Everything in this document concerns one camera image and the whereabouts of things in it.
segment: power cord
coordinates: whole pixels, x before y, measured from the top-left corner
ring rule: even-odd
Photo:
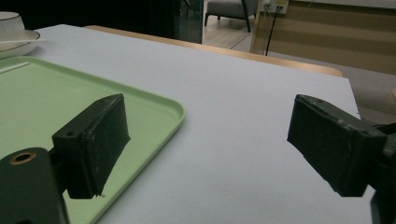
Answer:
[[[274,17],[273,17],[273,24],[272,24],[272,27],[271,27],[270,36],[268,37],[267,48],[266,48],[266,50],[265,50],[265,56],[268,56],[268,49],[270,48],[271,36],[272,36],[272,32],[273,32],[273,30],[274,30],[276,18],[277,18],[277,16],[279,15],[279,12],[280,12],[280,10],[282,10],[282,8],[283,8],[283,7],[276,7],[276,12],[275,12]]]

